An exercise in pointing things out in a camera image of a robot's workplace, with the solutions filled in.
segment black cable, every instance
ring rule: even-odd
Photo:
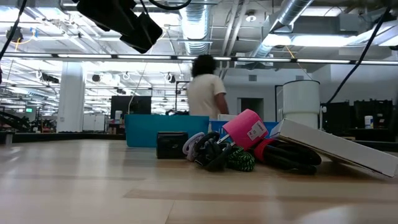
[[[21,18],[22,13],[24,12],[24,9],[25,9],[25,6],[26,6],[26,2],[27,2],[27,0],[24,0],[22,2],[21,8],[19,9],[19,13],[18,13],[18,18],[15,21],[14,26],[11,29],[10,36],[8,37],[6,43],[4,44],[4,46],[3,46],[3,48],[2,48],[2,50],[0,52],[0,61],[1,61],[2,56],[4,55],[4,53],[6,53],[6,50],[7,50],[8,46],[10,45],[12,38],[14,37],[15,31],[18,28],[19,18]]]
[[[144,9],[145,13],[146,13],[147,15],[149,15],[149,14],[148,14],[148,9],[147,9],[147,7],[145,6],[144,1],[143,1],[143,0],[139,0],[139,1],[141,2],[142,8]]]
[[[157,2],[156,0],[148,0],[150,3],[152,3],[153,5],[161,8],[161,9],[165,9],[165,10],[179,10],[179,9],[183,9],[185,7],[187,7],[192,0],[188,0],[186,1],[184,4],[181,4],[179,6],[165,6],[159,2]]]
[[[329,10],[327,10],[326,12],[325,12],[325,14],[323,15],[323,17],[325,17],[327,14],[328,14],[328,12],[330,12],[332,9],[334,9],[334,8],[338,8],[338,9],[340,9],[340,11],[341,12],[344,12],[340,7],[338,7],[338,6],[333,6],[333,7],[331,7]]]
[[[355,70],[361,65],[363,59],[365,58],[366,52],[368,52],[368,50],[369,50],[369,48],[370,48],[370,46],[371,46],[371,44],[372,44],[372,42],[373,42],[373,39],[376,37],[376,34],[377,34],[377,32],[379,31],[379,29],[380,29],[380,27],[381,27],[381,25],[382,25],[382,23],[383,23],[383,21],[384,21],[384,18],[389,14],[390,10],[391,10],[391,6],[388,6],[387,9],[386,9],[386,11],[384,11],[384,14],[381,16],[379,22],[377,23],[376,27],[374,28],[374,31],[373,31],[371,37],[369,38],[369,41],[368,41],[368,43],[366,44],[365,49],[363,50],[363,52],[362,52],[362,54],[361,54],[361,57],[359,58],[358,62],[357,62],[356,65],[353,67],[353,69],[351,69],[351,71],[349,71],[349,73],[347,74],[347,76],[346,76],[346,77],[344,78],[344,80],[341,82],[340,86],[337,88],[337,90],[335,91],[335,93],[333,94],[333,96],[330,98],[330,100],[328,100],[327,103],[331,103],[331,102],[335,99],[335,97],[337,96],[338,92],[341,90],[341,88],[343,87],[343,85],[347,82],[348,78],[349,78],[349,77],[355,72]]]

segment doorway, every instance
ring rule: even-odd
[[[264,99],[263,98],[238,98],[238,113],[246,109],[256,112],[264,120]]]

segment green cable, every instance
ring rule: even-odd
[[[254,169],[254,165],[254,157],[250,153],[245,152],[241,146],[233,146],[233,152],[227,158],[227,168],[251,172]]]

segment dark curly hair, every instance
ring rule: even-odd
[[[213,74],[216,70],[216,61],[211,55],[199,55],[192,65],[192,77]]]

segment white column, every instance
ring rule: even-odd
[[[82,131],[86,73],[81,62],[64,62],[61,76],[57,132]]]

